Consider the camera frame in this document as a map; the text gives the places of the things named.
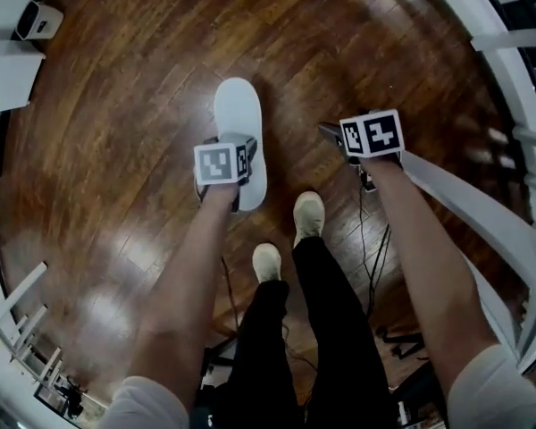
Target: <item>white sleeve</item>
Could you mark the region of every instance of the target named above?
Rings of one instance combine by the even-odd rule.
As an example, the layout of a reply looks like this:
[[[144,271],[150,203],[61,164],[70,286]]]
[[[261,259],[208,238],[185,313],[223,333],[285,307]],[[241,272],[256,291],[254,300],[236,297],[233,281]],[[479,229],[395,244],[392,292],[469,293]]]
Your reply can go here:
[[[161,384],[142,376],[126,378],[105,412],[100,429],[188,429],[188,413]]]
[[[524,429],[536,424],[536,389],[502,345],[485,349],[456,378],[448,394],[452,429]]]

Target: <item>hand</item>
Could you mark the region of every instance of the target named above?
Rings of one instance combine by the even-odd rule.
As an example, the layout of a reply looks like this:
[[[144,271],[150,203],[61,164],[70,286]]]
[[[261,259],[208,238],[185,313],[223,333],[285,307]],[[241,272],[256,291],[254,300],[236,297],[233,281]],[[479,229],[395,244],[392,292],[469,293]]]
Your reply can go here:
[[[379,178],[384,173],[401,171],[401,167],[398,165],[396,160],[394,160],[396,155],[380,156],[380,157],[370,157],[367,159],[359,159],[363,169],[372,175],[373,178]]]
[[[232,184],[214,184],[208,188],[203,205],[226,207],[231,206],[232,202],[239,193],[239,185]]]

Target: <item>black and white fiducial marker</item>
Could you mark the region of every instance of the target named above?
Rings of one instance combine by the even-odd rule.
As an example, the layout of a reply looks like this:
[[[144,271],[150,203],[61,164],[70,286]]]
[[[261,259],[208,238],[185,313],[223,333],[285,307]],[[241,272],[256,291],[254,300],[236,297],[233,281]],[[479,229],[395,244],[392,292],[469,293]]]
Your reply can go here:
[[[397,110],[342,119],[339,124],[348,156],[377,157],[405,149]]]

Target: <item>black pants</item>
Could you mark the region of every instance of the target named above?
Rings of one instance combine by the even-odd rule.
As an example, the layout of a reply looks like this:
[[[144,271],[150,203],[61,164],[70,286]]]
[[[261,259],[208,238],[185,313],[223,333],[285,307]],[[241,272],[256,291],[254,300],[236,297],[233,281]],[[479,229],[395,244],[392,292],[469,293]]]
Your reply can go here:
[[[397,408],[361,303],[323,240],[293,251],[318,341],[318,374],[307,408],[312,427],[395,427]],[[239,330],[230,379],[218,388],[214,425],[222,429],[300,427],[304,415],[282,339],[289,286],[264,282]]]

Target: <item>person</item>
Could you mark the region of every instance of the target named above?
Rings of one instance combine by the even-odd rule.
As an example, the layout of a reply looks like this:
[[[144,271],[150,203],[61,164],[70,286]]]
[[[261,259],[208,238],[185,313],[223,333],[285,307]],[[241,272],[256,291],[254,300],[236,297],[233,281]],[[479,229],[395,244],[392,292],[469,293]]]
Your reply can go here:
[[[518,374],[486,321],[465,260],[405,173],[362,161],[381,196],[406,286],[453,428],[536,425],[536,390]],[[140,322],[129,377],[104,429],[188,427],[213,316],[222,241],[238,188],[212,186]],[[307,419],[298,409],[282,339],[288,284],[270,244],[253,255],[260,282],[242,320],[234,367],[213,408],[218,427],[397,426],[381,358],[364,310],[321,238],[325,209],[314,192],[294,207],[292,255],[318,342]]]

